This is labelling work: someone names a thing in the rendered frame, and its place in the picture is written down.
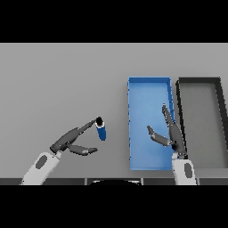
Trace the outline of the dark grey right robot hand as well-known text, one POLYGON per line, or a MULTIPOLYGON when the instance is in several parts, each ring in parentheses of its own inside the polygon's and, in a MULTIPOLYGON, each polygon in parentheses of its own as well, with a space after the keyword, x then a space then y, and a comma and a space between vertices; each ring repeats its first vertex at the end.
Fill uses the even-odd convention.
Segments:
POLYGON ((152 141, 166 147, 171 146, 172 149, 177 153, 177 157, 179 159, 185 159, 187 157, 187 152, 184 146, 181 129, 171 118, 166 104, 163 104, 162 106, 162 113, 167 124, 169 137, 166 138, 161 134, 157 134, 151 126, 147 126, 148 133, 151 136, 152 141))

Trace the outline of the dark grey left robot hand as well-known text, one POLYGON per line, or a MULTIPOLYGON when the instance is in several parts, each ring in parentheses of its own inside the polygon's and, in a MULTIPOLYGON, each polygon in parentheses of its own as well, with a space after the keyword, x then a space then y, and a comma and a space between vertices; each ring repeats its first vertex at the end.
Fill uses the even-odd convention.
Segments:
POLYGON ((87 156, 88 154, 97 152, 97 148, 86 148, 79 145, 74 145, 74 141, 82 134, 86 129, 94 124, 95 120, 91 120, 82 127, 76 127, 69 130, 60 139, 58 139, 51 147, 50 150, 57 154, 59 151, 65 151, 69 149, 70 152, 81 156, 87 156))

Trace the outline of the blue bin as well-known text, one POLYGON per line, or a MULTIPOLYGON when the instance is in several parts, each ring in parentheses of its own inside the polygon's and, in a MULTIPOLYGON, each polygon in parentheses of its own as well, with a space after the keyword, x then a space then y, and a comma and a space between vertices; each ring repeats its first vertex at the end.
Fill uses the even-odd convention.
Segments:
POLYGON ((175 120, 170 77, 129 77, 128 136, 130 169, 134 171, 172 169, 173 150, 152 141, 147 126, 169 137, 162 105, 165 104, 175 120))

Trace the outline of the blue pipe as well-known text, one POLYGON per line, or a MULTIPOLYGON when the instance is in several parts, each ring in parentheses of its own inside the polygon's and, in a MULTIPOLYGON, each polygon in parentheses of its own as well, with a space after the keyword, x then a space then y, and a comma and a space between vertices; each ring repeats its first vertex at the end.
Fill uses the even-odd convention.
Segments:
POLYGON ((98 132, 99 138, 102 141, 106 140, 106 130, 105 130, 105 124, 104 121, 102 120, 101 117, 97 117, 95 120, 95 126, 96 126, 96 130, 98 132))

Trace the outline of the dark grey bin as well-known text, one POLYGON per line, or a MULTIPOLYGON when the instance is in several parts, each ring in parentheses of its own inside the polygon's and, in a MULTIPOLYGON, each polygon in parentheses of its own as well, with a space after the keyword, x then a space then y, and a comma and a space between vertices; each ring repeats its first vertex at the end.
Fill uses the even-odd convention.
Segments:
POLYGON ((195 168, 228 168, 228 115, 220 77, 179 77, 180 125, 195 168))

